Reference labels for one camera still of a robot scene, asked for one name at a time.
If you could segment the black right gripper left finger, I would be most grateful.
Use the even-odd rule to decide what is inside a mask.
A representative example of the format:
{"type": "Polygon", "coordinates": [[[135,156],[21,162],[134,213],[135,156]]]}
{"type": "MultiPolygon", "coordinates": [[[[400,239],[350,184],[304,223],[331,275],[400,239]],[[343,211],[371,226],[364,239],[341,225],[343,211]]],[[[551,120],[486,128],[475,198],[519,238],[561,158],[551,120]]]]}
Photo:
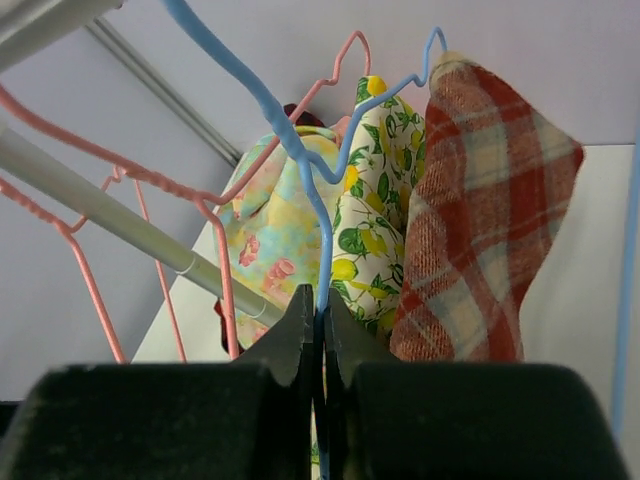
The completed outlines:
{"type": "Polygon", "coordinates": [[[313,341],[313,288],[301,284],[280,320],[230,365],[263,367],[278,385],[290,386],[303,357],[308,352],[312,355],[313,341]]]}

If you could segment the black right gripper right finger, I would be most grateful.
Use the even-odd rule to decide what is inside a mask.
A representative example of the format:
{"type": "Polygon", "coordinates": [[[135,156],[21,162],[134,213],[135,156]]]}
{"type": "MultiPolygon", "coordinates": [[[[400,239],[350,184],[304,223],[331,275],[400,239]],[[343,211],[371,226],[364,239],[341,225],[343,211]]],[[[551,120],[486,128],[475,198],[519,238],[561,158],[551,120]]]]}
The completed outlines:
{"type": "Polygon", "coordinates": [[[395,362],[395,357],[352,318],[343,301],[330,302],[324,322],[327,364],[335,364],[329,371],[337,371],[344,387],[351,387],[361,364],[395,362]]]}

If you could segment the pastel floral skirt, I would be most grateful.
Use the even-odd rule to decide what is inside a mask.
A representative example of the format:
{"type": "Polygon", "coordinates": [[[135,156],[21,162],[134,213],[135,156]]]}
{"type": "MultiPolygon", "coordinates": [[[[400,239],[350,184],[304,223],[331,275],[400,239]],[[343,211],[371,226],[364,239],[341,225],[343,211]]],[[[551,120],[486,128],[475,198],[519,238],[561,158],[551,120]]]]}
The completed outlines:
{"type": "MultiPolygon", "coordinates": [[[[304,146],[333,171],[341,146],[334,128],[297,126],[304,146]]],[[[265,135],[246,152],[231,183],[235,184],[274,139],[265,135]]],[[[344,180],[326,183],[312,168],[314,183],[328,213],[335,215],[344,180]]],[[[321,258],[321,229],[299,177],[296,162],[281,144],[234,199],[218,208],[224,226],[231,273],[234,279],[267,301],[286,309],[298,284],[317,286],[321,258]]],[[[250,347],[267,330],[258,320],[236,310],[238,341],[250,347]]]]}

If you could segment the blue wire hanger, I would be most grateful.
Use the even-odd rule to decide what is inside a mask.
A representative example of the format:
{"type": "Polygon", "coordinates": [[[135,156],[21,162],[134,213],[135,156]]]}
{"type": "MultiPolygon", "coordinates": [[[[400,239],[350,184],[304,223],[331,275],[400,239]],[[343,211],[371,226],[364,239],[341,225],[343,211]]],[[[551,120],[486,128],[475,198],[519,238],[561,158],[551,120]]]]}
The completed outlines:
{"type": "Polygon", "coordinates": [[[348,123],[336,168],[332,170],[318,154],[303,146],[295,128],[291,122],[285,118],[282,106],[266,85],[216,37],[186,2],[166,1],[164,5],[172,19],[191,40],[205,51],[211,59],[240,82],[259,104],[263,116],[271,125],[273,132],[279,138],[289,156],[296,161],[304,191],[319,220],[322,235],[322,253],[319,279],[315,294],[316,313],[313,324],[314,366],[312,367],[312,392],[315,430],[319,448],[319,468],[321,477],[323,479],[329,479],[331,477],[330,455],[322,366],[324,356],[324,313],[328,305],[330,261],[332,260],[333,254],[332,224],[327,208],[324,206],[316,188],[312,171],[317,170],[323,179],[332,185],[342,180],[346,171],[353,136],[364,114],[384,103],[411,83],[418,87],[424,86],[429,76],[430,49],[434,41],[438,40],[441,48],[446,50],[447,42],[445,36],[440,27],[434,27],[424,46],[422,72],[420,74],[407,76],[389,91],[366,101],[356,108],[354,118],[348,123]]]}

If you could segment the lemon print skirt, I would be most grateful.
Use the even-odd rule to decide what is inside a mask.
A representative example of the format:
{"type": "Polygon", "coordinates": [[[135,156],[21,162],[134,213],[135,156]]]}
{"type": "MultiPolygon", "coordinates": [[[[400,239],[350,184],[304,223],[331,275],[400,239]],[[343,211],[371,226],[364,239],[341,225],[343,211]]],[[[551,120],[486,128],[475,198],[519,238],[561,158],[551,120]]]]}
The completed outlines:
{"type": "Polygon", "coordinates": [[[400,96],[369,110],[353,135],[333,220],[331,287],[387,345],[404,278],[413,187],[424,173],[425,122],[400,96]]]}

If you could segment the pink fuzzy skirt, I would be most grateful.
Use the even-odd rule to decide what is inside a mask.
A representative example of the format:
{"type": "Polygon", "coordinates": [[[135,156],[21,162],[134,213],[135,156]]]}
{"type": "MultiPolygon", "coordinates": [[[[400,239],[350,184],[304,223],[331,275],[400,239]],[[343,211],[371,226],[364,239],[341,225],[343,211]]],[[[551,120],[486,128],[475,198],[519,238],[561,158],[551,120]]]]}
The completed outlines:
{"type": "Polygon", "coordinates": [[[351,121],[350,116],[343,116],[334,125],[330,127],[334,134],[334,143],[340,147],[343,143],[344,136],[351,121]]]}

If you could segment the red beige checked skirt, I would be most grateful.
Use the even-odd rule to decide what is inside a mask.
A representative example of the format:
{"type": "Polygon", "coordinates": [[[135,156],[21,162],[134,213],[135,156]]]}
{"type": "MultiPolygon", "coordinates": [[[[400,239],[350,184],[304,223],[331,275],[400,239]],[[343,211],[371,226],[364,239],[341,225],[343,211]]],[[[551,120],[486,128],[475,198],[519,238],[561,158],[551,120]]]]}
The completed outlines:
{"type": "Polygon", "coordinates": [[[521,305],[584,150],[460,53],[440,57],[429,89],[425,170],[409,200],[390,350],[404,361],[519,361],[521,305]]]}

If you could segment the red black plaid skirt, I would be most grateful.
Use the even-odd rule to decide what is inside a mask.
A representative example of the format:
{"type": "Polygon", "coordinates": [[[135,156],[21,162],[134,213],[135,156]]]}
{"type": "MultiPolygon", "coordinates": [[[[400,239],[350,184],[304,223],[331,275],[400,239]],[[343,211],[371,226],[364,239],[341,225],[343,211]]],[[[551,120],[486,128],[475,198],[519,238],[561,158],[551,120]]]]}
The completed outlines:
{"type": "MultiPolygon", "coordinates": [[[[283,110],[288,117],[292,117],[293,113],[297,109],[298,105],[295,103],[289,103],[283,106],[283,110]]],[[[325,127],[325,124],[322,120],[320,120],[317,116],[307,110],[303,110],[299,113],[298,117],[295,119],[295,124],[297,126],[313,126],[321,128],[325,127]]]]}

